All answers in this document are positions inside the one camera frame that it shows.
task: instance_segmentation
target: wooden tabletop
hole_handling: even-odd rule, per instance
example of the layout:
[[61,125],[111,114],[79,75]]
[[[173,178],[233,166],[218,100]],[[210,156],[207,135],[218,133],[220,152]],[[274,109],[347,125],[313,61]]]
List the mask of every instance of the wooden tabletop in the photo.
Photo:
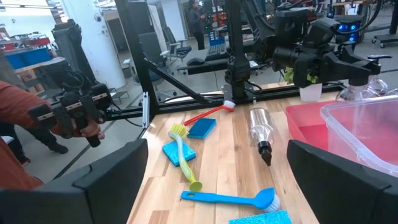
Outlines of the wooden tabletop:
[[[281,85],[268,85],[269,88],[277,86]],[[336,94],[325,93],[321,101],[334,100]],[[254,197],[262,189],[275,187],[281,209],[289,213],[294,224],[318,223],[286,158],[291,136],[285,107],[301,103],[299,97],[261,101],[255,105],[239,105],[231,113],[219,111],[210,115],[217,125],[205,140],[184,139],[197,153],[188,163],[203,183],[202,192]],[[268,109],[275,125],[270,167],[249,138],[249,110],[257,107]],[[253,207],[181,200],[182,191],[189,190],[187,180],[180,168],[167,159],[162,146],[171,141],[167,133],[173,124],[182,124],[207,110],[162,114],[154,118],[144,134],[149,158],[128,224],[228,224],[231,219],[262,213]]]

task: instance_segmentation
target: black stand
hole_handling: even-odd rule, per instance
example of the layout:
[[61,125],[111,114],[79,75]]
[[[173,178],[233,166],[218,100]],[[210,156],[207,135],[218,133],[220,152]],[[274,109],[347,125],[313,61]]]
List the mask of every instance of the black stand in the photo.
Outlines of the black stand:
[[389,34],[375,35],[374,39],[372,40],[372,44],[376,43],[377,40],[380,40],[380,48],[384,48],[385,47],[384,43],[398,42],[397,27],[398,27],[398,1],[394,3],[394,10],[392,12]]

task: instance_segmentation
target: sponge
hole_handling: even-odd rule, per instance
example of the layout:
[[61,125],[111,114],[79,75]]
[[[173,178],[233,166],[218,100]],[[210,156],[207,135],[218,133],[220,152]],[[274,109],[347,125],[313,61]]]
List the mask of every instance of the sponge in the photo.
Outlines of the sponge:
[[[172,141],[167,143],[162,147],[164,154],[170,159],[173,165],[176,167],[180,165],[178,161],[178,146],[176,141]],[[184,159],[189,161],[197,156],[195,151],[189,147],[185,142],[182,143],[182,153],[184,155]]]
[[286,211],[278,211],[230,220],[229,224],[293,224],[293,222]]
[[201,118],[189,130],[188,138],[205,139],[216,125],[216,119]]

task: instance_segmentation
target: stainless steel bottle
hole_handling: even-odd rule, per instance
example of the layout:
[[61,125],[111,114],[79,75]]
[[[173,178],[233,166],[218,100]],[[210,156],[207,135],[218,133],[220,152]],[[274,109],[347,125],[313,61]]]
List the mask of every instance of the stainless steel bottle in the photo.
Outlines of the stainless steel bottle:
[[272,132],[274,128],[268,111],[264,108],[252,109],[250,111],[249,124],[251,139],[257,145],[262,159],[270,166],[272,159]]

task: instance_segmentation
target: black nozzle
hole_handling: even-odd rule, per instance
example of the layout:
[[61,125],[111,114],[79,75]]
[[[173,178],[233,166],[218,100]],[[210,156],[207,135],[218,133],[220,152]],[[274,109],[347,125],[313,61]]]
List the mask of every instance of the black nozzle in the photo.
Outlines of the black nozzle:
[[269,141],[261,141],[257,144],[261,158],[268,166],[271,166],[272,148]]

